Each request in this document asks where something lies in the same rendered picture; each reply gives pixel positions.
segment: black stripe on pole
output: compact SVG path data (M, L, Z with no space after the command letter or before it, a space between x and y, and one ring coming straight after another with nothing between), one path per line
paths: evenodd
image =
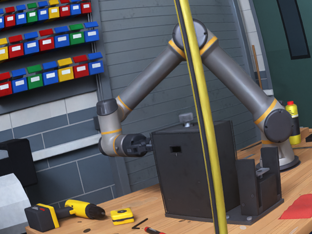
M204 151L205 151L205 157L206 157L206 162L207 162L208 180L209 180L210 193L211 193L210 202L213 208L213 215L214 215L214 229L215 229L215 234L219 234L219 224L218 224L218 216L217 216L217 209L216 209L216 202L215 202L215 189L214 189L213 175L211 172L211 164L210 164L210 159L209 159L205 123L204 123L203 113L202 113L201 106L200 106L200 99L199 99L198 87L197 87L196 76L195 76L195 71L194 71L194 65L193 65L193 60L191 56L189 40L188 40L187 33L186 33L184 18L183 18L183 14L181 10L180 0L175 0L175 2L176 2L176 8L178 11L178 16L180 19L181 30L183 33L183 39L184 39L184 45L185 45L184 50L187 54L187 58L189 62L191 78L193 82L193 89L194 89L194 94L195 94L195 99L196 99L196 104L197 104L197 111L199 115L197 118L199 119L201 135L202 135L203 144L204 144Z

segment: yellow pole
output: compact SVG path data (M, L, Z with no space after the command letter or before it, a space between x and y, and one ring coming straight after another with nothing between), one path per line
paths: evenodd
M194 28L192 13L191 13L188 0L175 0L175 6L176 6L178 16L179 16L179 12L177 9L176 1L179 1L180 3L183 20L185 22L186 35L183 35L181 23L180 23L181 19L179 19L183 43L185 43L184 37L187 37L189 41L190 52L191 52L190 54L191 58L189 57L190 55L186 53L187 62L189 65L189 60L190 59L193 60L195 78L196 78L196 82L198 86L198 94L199 94L199 99L200 99L200 107L201 107L202 115L203 115L204 129L206 132L207 144L209 146L208 151L209 151L209 159L211 162L211 170L212 170L212 177L213 177L213 184L214 184L214 193L215 193L218 227L219 227L218 229L221 234L227 234L228 229L227 229L219 157L218 157L218 151L217 151L217 145L216 145L216 139L215 139L215 128L214 128L214 123L212 119L212 113L211 113L210 102L209 102L208 91L207 91L207 84L206 84L204 69L203 69L202 60L201 60L201 56L199 52L199 46L198 46L196 32Z

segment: wooden table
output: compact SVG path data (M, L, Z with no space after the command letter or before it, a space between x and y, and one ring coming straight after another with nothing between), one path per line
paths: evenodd
M311 129L307 128L301 129L301 131L303 137L309 135L309 131L312 132ZM305 139L303 139L300 144L293 146L293 148L306 146L311 147L312 142L306 143ZM237 152L237 157L242 159L254 154L250 158L254 158L257 164L260 158L260 148L261 144L247 150L240 150ZM279 220L283 212L300 195L312 193L312 148L295 149L294 153L299 157L301 164L290 171L281 173L282 197L285 202L251 226L228 224L229 234L309 234L312 231L312 219ZM61 220L59 228L45 233L145 234L145 227L152 227L166 234L215 233L213 223L166 218L159 185L101 203L99 206L105 209L107 215L110 215L111 210L131 207L135 222L114 226L110 217L103 220L71 217ZM145 218L148 218L148 220L139 226L140 230L131 229ZM41 234L41 232L29 227L26 228L26 231L28 234Z

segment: yellow bottle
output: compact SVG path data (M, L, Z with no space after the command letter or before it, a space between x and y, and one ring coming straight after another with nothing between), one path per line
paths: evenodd
M301 142L297 105L294 104L293 101L288 101L285 110L291 114L293 120L293 131L292 135L289 137L289 142L291 143L291 145L297 145Z

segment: broom handle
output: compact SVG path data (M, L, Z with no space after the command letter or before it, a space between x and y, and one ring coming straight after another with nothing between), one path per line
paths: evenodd
M260 85L260 88L262 89L261 76L260 76L260 71L259 71L259 66L258 66L258 60L257 60L257 55L256 55L256 53L255 53L254 45L253 45L253 56L254 56L254 60L255 60L255 66L256 66L256 68L257 68L257 74L258 74L259 85Z

